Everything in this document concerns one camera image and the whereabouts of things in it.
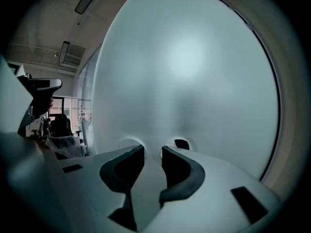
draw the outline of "ceiling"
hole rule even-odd
[[[20,21],[4,56],[26,67],[49,67],[77,75],[101,45],[114,17],[127,0],[93,0],[80,15],[80,0],[38,0]],[[59,65],[64,41],[85,48],[78,67]]]

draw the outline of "wall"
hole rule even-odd
[[[25,72],[30,73],[33,78],[60,79],[63,82],[63,86],[54,92],[54,96],[71,97],[74,76],[53,71],[40,70],[37,68],[28,67],[27,65],[24,65],[24,69]]]

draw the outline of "chair backrest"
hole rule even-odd
[[[50,132],[53,137],[73,135],[70,128],[70,120],[65,114],[56,116],[55,120],[51,121],[51,127],[52,130]]]

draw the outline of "ceiling air vent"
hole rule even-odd
[[[76,70],[85,50],[83,47],[64,41],[59,56],[60,66]]]

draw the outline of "transparent plastic sheet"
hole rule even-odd
[[[68,158],[83,157],[86,154],[85,148],[80,145],[80,138],[74,136],[47,137],[46,144],[50,150],[62,154]]]

